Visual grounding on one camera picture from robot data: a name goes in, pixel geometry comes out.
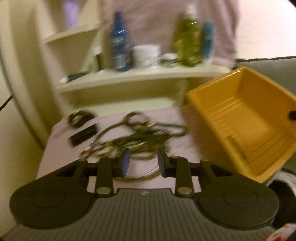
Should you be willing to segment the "orange plastic tray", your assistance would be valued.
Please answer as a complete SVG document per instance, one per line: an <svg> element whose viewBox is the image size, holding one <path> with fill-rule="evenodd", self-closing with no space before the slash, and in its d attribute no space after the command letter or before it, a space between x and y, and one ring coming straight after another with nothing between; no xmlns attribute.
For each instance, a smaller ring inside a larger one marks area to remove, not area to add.
<svg viewBox="0 0 296 241"><path fill-rule="evenodd" d="M188 91L187 100L225 150L228 170L264 183L295 153L295 95L249 67Z"/></svg>

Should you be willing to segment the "black wristwatch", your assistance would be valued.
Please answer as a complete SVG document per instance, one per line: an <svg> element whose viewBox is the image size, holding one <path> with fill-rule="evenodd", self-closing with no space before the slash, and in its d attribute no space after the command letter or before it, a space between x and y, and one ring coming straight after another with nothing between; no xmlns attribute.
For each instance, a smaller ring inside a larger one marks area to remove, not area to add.
<svg viewBox="0 0 296 241"><path fill-rule="evenodd" d="M67 123L72 128L80 128L88 121L95 118L96 115L86 110L80 110L76 113L72 113L67 117Z"/></svg>

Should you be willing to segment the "grey cushion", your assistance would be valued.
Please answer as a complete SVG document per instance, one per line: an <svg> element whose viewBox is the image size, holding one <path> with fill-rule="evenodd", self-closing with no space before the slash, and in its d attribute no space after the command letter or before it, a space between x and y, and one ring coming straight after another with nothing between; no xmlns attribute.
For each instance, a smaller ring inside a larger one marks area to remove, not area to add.
<svg viewBox="0 0 296 241"><path fill-rule="evenodd" d="M272 147L260 154L256 168L267 164L263 174L273 178L295 153L295 120L288 114L295 111L295 57L238 60L236 68L249 69L243 77L247 103L270 125Z"/></svg>

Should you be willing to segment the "black rectangular box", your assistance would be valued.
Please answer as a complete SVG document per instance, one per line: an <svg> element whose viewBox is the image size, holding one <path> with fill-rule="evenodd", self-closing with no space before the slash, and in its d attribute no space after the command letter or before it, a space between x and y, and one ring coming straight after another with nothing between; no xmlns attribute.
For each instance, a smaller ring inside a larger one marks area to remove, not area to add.
<svg viewBox="0 0 296 241"><path fill-rule="evenodd" d="M97 126L93 124L68 138L71 146L76 147L97 134Z"/></svg>

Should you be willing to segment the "dark green tube white cap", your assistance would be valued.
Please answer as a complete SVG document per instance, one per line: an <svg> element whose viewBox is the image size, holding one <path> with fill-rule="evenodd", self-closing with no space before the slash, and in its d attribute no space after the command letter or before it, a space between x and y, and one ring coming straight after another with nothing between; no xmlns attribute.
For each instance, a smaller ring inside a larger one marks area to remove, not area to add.
<svg viewBox="0 0 296 241"><path fill-rule="evenodd" d="M61 85L62 85L62 84L66 84L66 83L68 83L68 82L71 82L71 81L73 81L73 80L76 80L76 79L78 79L78 78L80 78L80 77L82 77L82 76L85 76L85 75L87 75L87 74L89 74L89 72L80 72L80 73L75 73L75 74L67 75L67 76L63 77L63 78L59 81L59 83L60 83Z"/></svg>

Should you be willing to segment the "blue white cream tube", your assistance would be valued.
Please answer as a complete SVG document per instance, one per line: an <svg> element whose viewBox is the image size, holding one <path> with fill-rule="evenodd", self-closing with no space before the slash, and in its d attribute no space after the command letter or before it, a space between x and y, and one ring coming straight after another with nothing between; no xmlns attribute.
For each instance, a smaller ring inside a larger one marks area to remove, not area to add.
<svg viewBox="0 0 296 241"><path fill-rule="evenodd" d="M214 46L214 25L212 22L204 22L202 29L202 57L204 61L212 59Z"/></svg>

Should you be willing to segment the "green olive spray bottle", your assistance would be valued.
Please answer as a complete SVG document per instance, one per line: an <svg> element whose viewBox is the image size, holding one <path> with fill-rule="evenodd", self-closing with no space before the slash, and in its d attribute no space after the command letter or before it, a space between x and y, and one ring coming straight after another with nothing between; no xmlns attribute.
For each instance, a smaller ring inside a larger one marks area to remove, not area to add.
<svg viewBox="0 0 296 241"><path fill-rule="evenodd" d="M195 67L202 61L201 28L196 3L188 3L185 12L178 20L175 32L178 63L187 67Z"/></svg>

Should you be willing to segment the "small green-label jar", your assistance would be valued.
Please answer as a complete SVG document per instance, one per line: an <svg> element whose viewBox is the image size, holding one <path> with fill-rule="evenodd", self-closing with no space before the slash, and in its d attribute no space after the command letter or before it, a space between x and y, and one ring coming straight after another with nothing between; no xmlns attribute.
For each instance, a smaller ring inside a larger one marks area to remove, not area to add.
<svg viewBox="0 0 296 241"><path fill-rule="evenodd" d="M178 55L176 53L165 53L161 57L161 65L168 68L177 66Z"/></svg>

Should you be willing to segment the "black white lip balm stick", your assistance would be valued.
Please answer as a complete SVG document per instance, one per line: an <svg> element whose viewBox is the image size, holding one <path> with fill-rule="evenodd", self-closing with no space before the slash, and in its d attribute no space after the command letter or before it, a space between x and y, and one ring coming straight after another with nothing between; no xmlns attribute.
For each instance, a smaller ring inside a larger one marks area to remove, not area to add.
<svg viewBox="0 0 296 241"><path fill-rule="evenodd" d="M94 55L96 58L98 71L102 71L104 69L104 63L103 63L103 51L101 46L95 47Z"/></svg>

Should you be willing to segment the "cream wooden shelf unit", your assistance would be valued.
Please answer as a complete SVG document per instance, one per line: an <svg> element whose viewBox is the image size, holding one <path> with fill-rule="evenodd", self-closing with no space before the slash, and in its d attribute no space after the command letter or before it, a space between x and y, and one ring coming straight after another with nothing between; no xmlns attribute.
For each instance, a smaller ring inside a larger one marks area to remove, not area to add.
<svg viewBox="0 0 296 241"><path fill-rule="evenodd" d="M191 79L225 74L223 65L155 70L112 68L110 30L101 1L79 1L78 26L68 29L62 1L1 1L1 64L18 109L39 145L62 117L81 109L101 115L182 105ZM102 47L98 71L94 49ZM71 74L89 72L66 84Z"/></svg>

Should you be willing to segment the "white cream jar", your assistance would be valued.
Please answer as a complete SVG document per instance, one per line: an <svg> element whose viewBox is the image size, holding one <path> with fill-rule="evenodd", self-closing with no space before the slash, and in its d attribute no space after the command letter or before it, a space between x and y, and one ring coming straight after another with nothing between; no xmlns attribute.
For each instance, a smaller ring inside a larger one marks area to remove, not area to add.
<svg viewBox="0 0 296 241"><path fill-rule="evenodd" d="M160 63L161 47L156 44L142 44L132 48L133 63L137 69L157 69Z"/></svg>

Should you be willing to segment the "blue spray bottle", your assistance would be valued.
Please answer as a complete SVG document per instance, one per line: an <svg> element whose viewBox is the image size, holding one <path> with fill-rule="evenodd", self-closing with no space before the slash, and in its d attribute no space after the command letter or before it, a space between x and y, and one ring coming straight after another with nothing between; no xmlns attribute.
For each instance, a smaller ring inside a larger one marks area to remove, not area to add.
<svg viewBox="0 0 296 241"><path fill-rule="evenodd" d="M130 40L121 11L114 13L110 43L114 69L119 72L130 70Z"/></svg>

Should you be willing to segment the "lavender hanging towel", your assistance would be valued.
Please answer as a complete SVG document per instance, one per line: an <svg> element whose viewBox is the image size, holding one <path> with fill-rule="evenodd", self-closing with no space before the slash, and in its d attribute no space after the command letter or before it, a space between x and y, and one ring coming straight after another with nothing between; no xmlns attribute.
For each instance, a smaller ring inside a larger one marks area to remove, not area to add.
<svg viewBox="0 0 296 241"><path fill-rule="evenodd" d="M178 21L190 1L101 1L101 19L108 30L120 11L130 45L159 44L163 53L173 52ZM237 53L238 1L194 1L197 20L214 25L213 63L234 66Z"/></svg>

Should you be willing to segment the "purple tube on shelf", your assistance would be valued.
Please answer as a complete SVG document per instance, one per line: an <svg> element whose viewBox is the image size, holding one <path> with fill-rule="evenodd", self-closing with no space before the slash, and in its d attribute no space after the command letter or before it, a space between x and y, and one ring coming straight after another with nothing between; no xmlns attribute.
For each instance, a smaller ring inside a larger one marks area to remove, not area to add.
<svg viewBox="0 0 296 241"><path fill-rule="evenodd" d="M72 29L77 27L79 19L79 1L64 0L62 1L62 7L66 19L67 28Z"/></svg>

